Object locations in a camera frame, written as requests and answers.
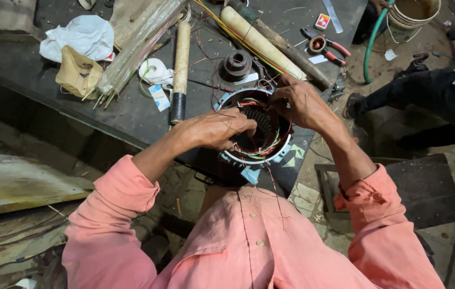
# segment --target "roll of tape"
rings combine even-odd
[[[166,90],[169,90],[167,85],[172,85],[173,74],[174,70],[167,69],[165,64],[157,58],[146,59],[138,70],[138,75],[143,81],[149,84],[161,84]]]

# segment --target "wooden plank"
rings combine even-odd
[[[34,159],[0,155],[0,214],[86,198],[93,183]]]
[[[163,0],[116,0],[110,18],[115,46],[124,49],[161,3]]]
[[[33,25],[36,0],[22,0],[14,4],[11,0],[0,0],[0,40],[40,41],[45,33]]]
[[[78,205],[74,201],[54,206],[62,214],[69,215]],[[64,230],[68,224],[67,220],[48,207],[0,215],[0,288],[15,284],[27,275],[43,272],[45,262],[40,259],[44,254],[39,254],[64,241]],[[5,265],[33,255],[37,257]]]

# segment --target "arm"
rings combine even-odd
[[[278,87],[273,106],[296,125],[319,132],[333,154],[341,192],[335,203],[338,209],[348,208],[356,233],[349,247],[354,266],[382,288],[443,288],[385,168],[373,164],[352,141],[311,85],[283,75]]]
[[[210,112],[176,125],[134,157],[124,156],[94,182],[96,190],[70,215],[62,264],[69,288],[147,288],[153,262],[130,229],[136,212],[149,210],[157,179],[178,155],[195,147],[231,149],[228,139],[256,129],[237,108]]]

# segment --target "workbench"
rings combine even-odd
[[[336,33],[333,23],[329,23],[324,33],[328,38],[349,48],[367,0],[331,0],[331,2],[340,19],[343,32]],[[192,10],[200,14],[200,7],[195,3],[191,2],[191,4]],[[207,5],[219,15],[221,5],[214,6],[210,3]],[[320,13],[327,14],[322,0],[250,0],[249,5],[253,10],[260,11],[258,12],[260,19],[271,29],[277,33],[286,31],[281,36],[288,39],[293,45],[305,39],[300,32],[301,27],[312,28]],[[286,10],[297,7],[306,8],[286,12]],[[111,17],[112,8],[105,7],[104,0],[99,0],[90,11],[83,9],[77,1],[38,0],[35,26],[44,31],[50,30],[54,26],[48,23],[49,21],[64,27],[73,18],[84,14],[99,14],[108,20]],[[200,19],[196,20],[195,17],[192,17],[190,23],[194,23],[192,31],[201,25]],[[192,33],[190,63],[205,57],[198,47],[196,37],[201,40],[205,54],[212,59],[223,58],[235,49],[234,45],[230,46],[229,40],[224,36],[214,29],[208,29],[208,26],[203,26]],[[298,45],[297,48],[305,49],[307,43],[308,41]],[[141,149],[153,144],[168,131],[168,109],[159,112],[154,100],[142,95],[138,77],[133,77],[128,82],[120,93],[120,98],[115,98],[107,109],[104,109],[104,105],[92,109],[94,102],[81,102],[81,99],[76,96],[60,91],[60,86],[55,82],[59,65],[44,59],[38,51],[38,43],[0,42],[0,85]],[[336,49],[331,49],[331,51],[338,57],[341,56]],[[175,39],[150,57],[159,58],[167,68],[173,68],[174,54]],[[340,73],[340,67],[328,61],[319,63],[318,67],[332,82]],[[206,80],[211,77],[213,71],[213,64],[206,60],[191,66],[188,77],[207,82]],[[230,88],[240,89],[242,87],[243,84]],[[219,91],[216,93],[219,96],[224,94]],[[188,82],[186,118],[210,111],[211,95],[212,88]],[[314,131],[311,130],[297,126],[294,126],[293,130],[290,144],[295,145],[294,148],[302,149],[304,153],[297,152],[300,150],[295,149],[295,151],[290,151],[280,163],[273,163],[270,166],[278,194],[284,196],[290,194],[305,153],[314,136]],[[244,183],[239,170],[219,161],[219,154],[214,150],[197,148],[179,156],[177,161],[225,184],[241,185]],[[267,171],[260,174],[258,187],[274,191],[273,182]]]

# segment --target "shoe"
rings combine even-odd
[[[359,93],[351,93],[349,98],[347,99],[347,103],[345,104],[345,108],[341,113],[344,119],[354,119],[356,118],[356,110],[354,109],[354,104],[361,102],[365,99],[365,97]]]

